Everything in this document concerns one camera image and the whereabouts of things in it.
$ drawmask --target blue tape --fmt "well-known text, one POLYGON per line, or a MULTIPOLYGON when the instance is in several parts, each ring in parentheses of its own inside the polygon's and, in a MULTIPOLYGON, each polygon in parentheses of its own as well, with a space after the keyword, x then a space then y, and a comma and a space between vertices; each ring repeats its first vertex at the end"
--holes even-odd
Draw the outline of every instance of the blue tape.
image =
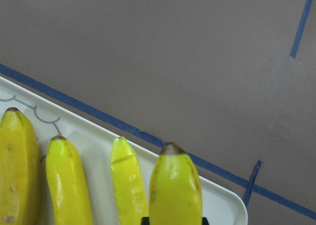
POLYGON ((238 177, 234 175, 233 173, 230 173, 229 171, 226 171, 225 169, 222 169, 208 161, 205 161, 204 159, 197 157, 191 153, 188 154, 190 158, 192 159, 193 163, 199 167, 202 167, 212 173, 215 173, 217 175, 220 175, 221 177, 236 183, 237 185, 240 185, 241 187, 246 188, 248 185, 248 181, 244 178, 238 177))
POLYGON ((28 86, 30 86, 31 88, 36 89, 39 92, 42 92, 50 97, 53 97, 69 106, 72 106, 80 111, 83 111, 91 116, 94 116, 97 119, 100 119, 104 122, 109 123, 110 125, 113 125, 115 127, 117 127, 118 129, 121 129, 127 133, 130 133, 140 139, 143 139, 153 145, 156 145, 158 147, 162 147, 164 145, 164 142, 153 136, 150 135, 146 132, 142 132, 140 131, 138 128, 125 123, 124 121, 121 121, 119 119, 114 118, 111 115, 108 115, 96 108, 93 108, 75 98, 72 98, 62 92, 57 91, 56 89, 53 89, 43 83, 40 83, 22 73, 19 73, 13 69, 10 69, 9 67, 6 67, 2 64, 0 64, 0 72, 10 78, 13 78, 21 83, 24 83, 28 86))
MULTIPOLYGON (((68 104, 69 106, 72 106, 80 111, 83 111, 91 116, 94 116, 96 117, 97 119, 100 119, 102 121, 105 121, 125 132, 128 132, 140 139, 143 139, 153 145, 156 145, 160 148, 163 147, 163 145, 165 144, 164 141, 162 141, 161 139, 153 136, 153 135, 150 135, 146 132, 142 132, 140 131, 138 128, 130 125, 130 124, 127 124, 119 119, 116 119, 100 110, 97 110, 96 108, 93 108, 77 99, 74 99, 62 92, 59 92, 43 83, 40 83, 22 73, 19 73, 9 67, 6 67, 2 64, 0 64, 0 73, 7 76, 7 77, 10 77, 12 79, 15 79, 39 92, 42 92, 50 97, 53 97, 65 104, 68 104)), ((234 182, 236 183, 237 185, 240 185, 244 188, 248 188, 248 186, 250 185, 250 183, 241 178, 241 177, 238 177, 232 173, 230 173, 229 171, 226 171, 210 162, 207 162, 205 161, 204 159, 202 158, 199 158, 193 154, 189 154, 189 156, 191 157, 192 161, 197 165, 197 166, 200 166, 210 172, 213 172, 215 174, 218 174, 219 176, 231 181, 231 182, 234 182)), ((286 206, 294 211, 297 211, 307 217, 310 217, 314 220, 316 220, 316 212, 313 212, 299 204, 296 204, 290 200, 287 200, 277 194, 274 194, 273 192, 271 191, 268 191, 267 189, 264 189, 260 186, 257 186, 257 185, 254 185, 252 186, 252 191, 257 193, 257 194, 260 194, 266 198, 269 198, 271 199, 272 201, 275 201, 283 206, 286 206)))
POLYGON ((248 186, 246 188, 246 192, 245 194, 243 195, 243 203, 245 204, 245 206, 247 207, 248 206, 248 203, 250 201, 250 196, 251 196, 251 192, 252 192, 252 188, 253 188, 253 185, 255 183, 255 180, 256 180, 256 177, 259 173, 259 170, 260 170, 260 167, 261 167, 261 164, 262 164, 262 161, 258 161, 255 168, 253 169, 253 172, 250 176, 250 180, 249 180, 249 183, 248 183, 248 186))
POLYGON ((262 195, 278 204, 281 204, 289 209, 292 209, 300 214, 303 214, 311 219, 314 219, 316 220, 316 212, 308 209, 308 208, 305 208, 297 203, 294 203, 284 197, 281 197, 267 189, 264 189, 260 186, 257 186, 257 185, 253 185, 253 188, 252 188, 252 191, 259 194, 259 195, 262 195))
POLYGON ((298 25, 298 28, 296 31, 294 43, 293 43, 291 53, 290 53, 290 56, 293 57, 294 59, 296 58, 298 47, 299 47, 301 39, 302 39, 304 27, 305 27, 307 17, 308 17, 308 14, 310 12, 312 3, 313 3, 313 0, 306 0, 306 2, 305 2, 303 13, 302 13, 302 16, 301 16, 301 19, 300 19, 300 22, 299 22, 299 25, 298 25))

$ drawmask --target gray surface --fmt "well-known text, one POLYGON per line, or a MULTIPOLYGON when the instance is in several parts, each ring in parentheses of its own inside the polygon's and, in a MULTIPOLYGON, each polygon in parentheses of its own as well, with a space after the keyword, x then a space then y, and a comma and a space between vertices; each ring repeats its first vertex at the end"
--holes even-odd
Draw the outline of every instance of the gray surface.
MULTIPOLYGON (((316 211, 315 2, 289 56, 305 1, 0 0, 0 63, 246 180, 262 160, 257 185, 316 211)), ((252 195, 249 224, 313 223, 252 195)))

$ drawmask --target black object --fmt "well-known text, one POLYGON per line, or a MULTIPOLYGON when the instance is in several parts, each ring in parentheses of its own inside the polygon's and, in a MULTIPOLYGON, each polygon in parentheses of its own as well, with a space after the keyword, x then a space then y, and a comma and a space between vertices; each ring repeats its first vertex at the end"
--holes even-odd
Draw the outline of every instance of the black object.
MULTIPOLYGON (((149 225, 149 217, 143 217, 140 225, 149 225)), ((202 218, 202 225, 209 225, 207 218, 202 218)))

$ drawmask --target banana tip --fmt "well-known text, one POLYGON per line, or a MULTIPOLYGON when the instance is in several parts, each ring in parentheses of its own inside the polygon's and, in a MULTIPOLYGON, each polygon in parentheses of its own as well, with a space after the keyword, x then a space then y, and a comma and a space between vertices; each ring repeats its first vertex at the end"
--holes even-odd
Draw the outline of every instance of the banana tip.
POLYGON ((53 138, 50 139, 51 141, 54 141, 54 140, 66 140, 66 138, 62 135, 56 135, 54 136, 53 138))
POLYGON ((165 154, 165 155, 178 155, 178 154, 184 154, 184 153, 186 152, 174 142, 166 143, 160 152, 160 154, 165 154))
POLYGON ((17 112, 17 111, 19 111, 19 110, 15 107, 10 107, 6 110, 6 112, 17 112))

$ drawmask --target yellow banana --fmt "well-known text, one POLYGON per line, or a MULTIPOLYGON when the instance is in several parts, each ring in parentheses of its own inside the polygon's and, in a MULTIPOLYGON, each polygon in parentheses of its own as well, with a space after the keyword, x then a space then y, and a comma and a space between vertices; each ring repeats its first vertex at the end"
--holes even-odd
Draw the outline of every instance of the yellow banana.
POLYGON ((75 146, 57 135, 46 155, 46 177, 55 225, 92 225, 92 212, 80 156, 75 146))
POLYGON ((148 216, 148 201, 138 157, 124 137, 114 139, 110 161, 120 224, 140 225, 148 216))
POLYGON ((167 143, 150 181, 150 225, 201 225, 202 196, 198 172, 190 157, 167 143))
POLYGON ((0 122, 0 224, 37 223, 39 160, 31 122, 17 108, 8 108, 0 122))

